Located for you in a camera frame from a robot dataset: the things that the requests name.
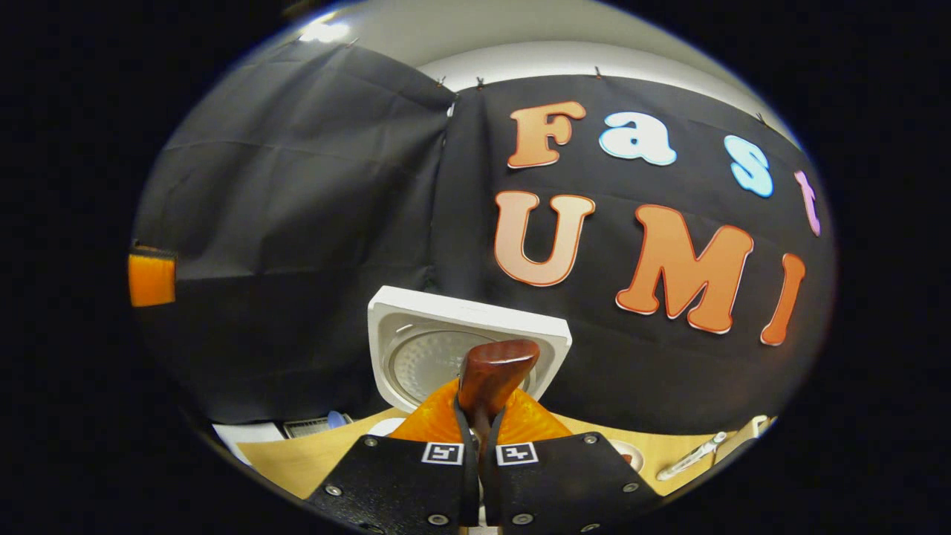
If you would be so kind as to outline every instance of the white ceiling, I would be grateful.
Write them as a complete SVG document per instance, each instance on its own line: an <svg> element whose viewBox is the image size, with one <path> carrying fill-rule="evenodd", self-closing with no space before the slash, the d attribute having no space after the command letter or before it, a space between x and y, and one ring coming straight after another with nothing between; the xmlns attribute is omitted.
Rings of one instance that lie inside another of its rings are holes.
<svg viewBox="0 0 951 535"><path fill-rule="evenodd" d="M328 21L348 39L413 67L469 50L530 41L602 43L642 50L751 91L702 52L629 13L593 0L366 0Z"/></svg>

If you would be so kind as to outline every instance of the pink letter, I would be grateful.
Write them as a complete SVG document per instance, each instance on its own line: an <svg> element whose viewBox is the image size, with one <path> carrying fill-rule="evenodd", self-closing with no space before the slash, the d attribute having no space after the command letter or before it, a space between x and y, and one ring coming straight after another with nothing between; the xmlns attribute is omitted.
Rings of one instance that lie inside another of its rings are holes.
<svg viewBox="0 0 951 535"><path fill-rule="evenodd" d="M819 235L819 218L816 217L816 192L809 187L809 181L805 178L805 173L796 171L793 173L796 182L803 189L803 201L805 201L805 214L809 218L809 226L812 227L812 233Z"/></svg>

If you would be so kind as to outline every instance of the table surface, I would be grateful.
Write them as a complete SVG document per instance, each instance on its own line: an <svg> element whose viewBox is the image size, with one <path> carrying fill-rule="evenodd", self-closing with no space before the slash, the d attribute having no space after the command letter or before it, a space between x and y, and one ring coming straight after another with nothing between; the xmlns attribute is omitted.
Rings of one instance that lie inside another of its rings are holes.
<svg viewBox="0 0 951 535"><path fill-rule="evenodd" d="M298 498L305 499L330 474L334 466L361 435L388 418L405 418L406 412L391 408L337 427L305 437L264 443L238 443L251 465L265 478ZM661 469L676 463L694 448L714 436L660 435L598 426L554 414L572 434L597 431L608 439L626 442L644 455L641 477L654 492L667 496L713 466L713 454L667 481L657 481Z"/></svg>

